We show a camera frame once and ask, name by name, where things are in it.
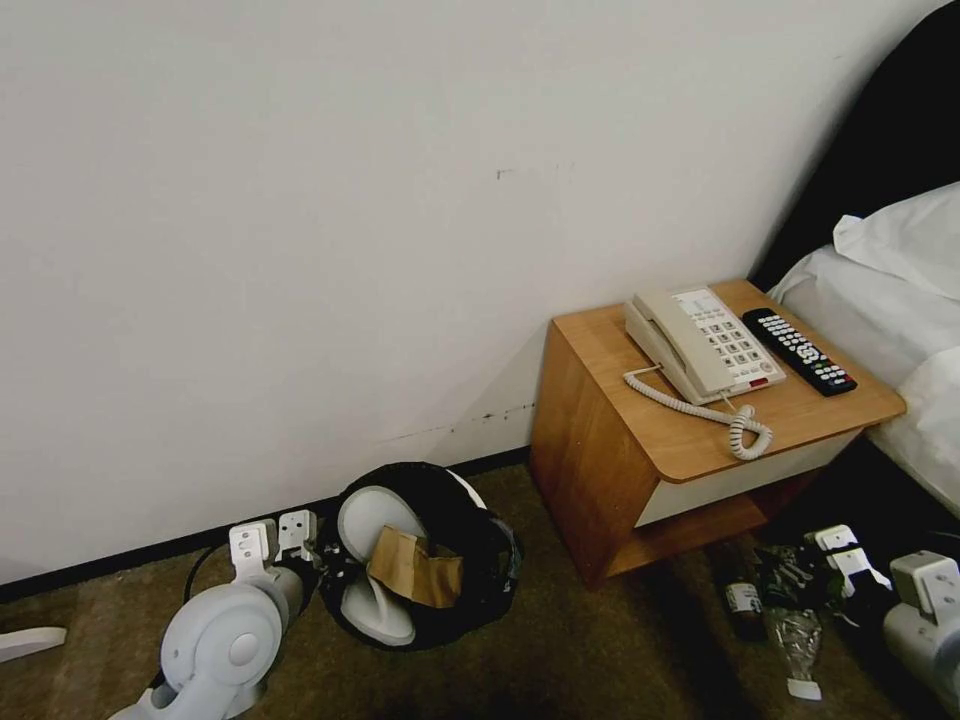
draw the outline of nightstand drawer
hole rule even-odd
[[[823,467],[839,455],[859,432],[851,430],[686,483],[661,481],[635,527]]]

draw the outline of telephone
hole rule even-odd
[[[773,431],[752,419],[754,408],[743,405],[736,414],[700,407],[782,382],[783,370],[744,327],[740,319],[709,288],[678,293],[638,292],[624,305],[627,333],[655,363],[623,377],[634,390],[679,412],[730,426],[730,451],[741,460],[754,460],[773,441]],[[687,399],[675,397],[641,382],[637,376],[662,370]],[[750,447],[743,431],[757,434]]]

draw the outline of black headboard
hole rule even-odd
[[[928,15],[864,86],[751,280],[769,290],[841,215],[960,180],[960,0]]]

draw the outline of black remote control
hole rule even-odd
[[[821,395],[839,395],[857,386],[856,380],[843,368],[770,308],[748,310],[741,317],[757,340],[796,370]]]

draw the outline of nightstand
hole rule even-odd
[[[753,405],[774,433],[766,454],[744,463],[730,454],[726,426],[663,407],[623,381],[651,363],[627,335],[621,305],[554,318],[530,465],[591,588],[768,522],[864,428],[906,410],[893,390],[747,281],[711,288],[737,315],[774,309],[859,387],[825,398],[780,363],[786,381],[733,398]],[[644,382],[676,396],[660,373]]]

